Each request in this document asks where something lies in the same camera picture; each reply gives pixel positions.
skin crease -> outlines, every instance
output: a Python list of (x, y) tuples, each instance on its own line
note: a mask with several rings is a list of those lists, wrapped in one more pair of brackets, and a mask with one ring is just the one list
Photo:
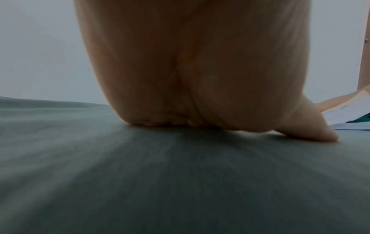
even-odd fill
[(99, 84), (143, 126), (337, 141), (303, 94), (309, 0), (75, 0)]

finger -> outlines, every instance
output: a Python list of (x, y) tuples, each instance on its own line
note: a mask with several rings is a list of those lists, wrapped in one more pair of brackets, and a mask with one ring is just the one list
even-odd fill
[(336, 142), (337, 133), (331, 129), (315, 105), (303, 97), (300, 107), (276, 131), (287, 136), (311, 141)]

hand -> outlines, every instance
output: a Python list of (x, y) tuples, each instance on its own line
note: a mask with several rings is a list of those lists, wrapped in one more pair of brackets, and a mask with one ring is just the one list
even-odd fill
[(100, 86), (123, 120), (336, 141), (302, 94), (309, 2), (76, 0), (76, 8)]

paper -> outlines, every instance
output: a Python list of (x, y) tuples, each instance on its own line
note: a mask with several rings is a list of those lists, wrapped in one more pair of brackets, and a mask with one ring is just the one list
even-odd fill
[(370, 122), (347, 123), (368, 113), (370, 113), (370, 95), (362, 91), (349, 101), (326, 110), (322, 114), (328, 125), (334, 129), (370, 130)]

gray wall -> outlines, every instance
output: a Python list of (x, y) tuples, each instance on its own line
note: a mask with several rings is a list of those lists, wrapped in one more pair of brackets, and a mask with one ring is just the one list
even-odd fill
[[(368, 0), (313, 0), (305, 93), (319, 102), (355, 91)], [(0, 96), (106, 103), (72, 0), (0, 1)]]

